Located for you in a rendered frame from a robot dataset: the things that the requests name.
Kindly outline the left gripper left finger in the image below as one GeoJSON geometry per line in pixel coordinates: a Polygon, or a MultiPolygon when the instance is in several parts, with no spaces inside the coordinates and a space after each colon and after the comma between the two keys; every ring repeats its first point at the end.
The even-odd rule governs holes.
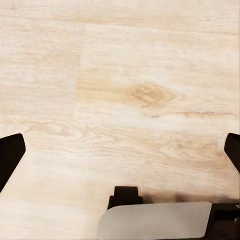
{"type": "Polygon", "coordinates": [[[0,138],[0,193],[26,152],[22,133],[0,138]]]}

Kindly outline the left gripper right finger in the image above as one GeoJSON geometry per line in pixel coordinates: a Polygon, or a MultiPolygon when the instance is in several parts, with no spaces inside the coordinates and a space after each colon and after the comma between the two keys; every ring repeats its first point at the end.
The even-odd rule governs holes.
{"type": "Polygon", "coordinates": [[[240,173],[240,135],[229,133],[227,135],[224,151],[240,173]]]}

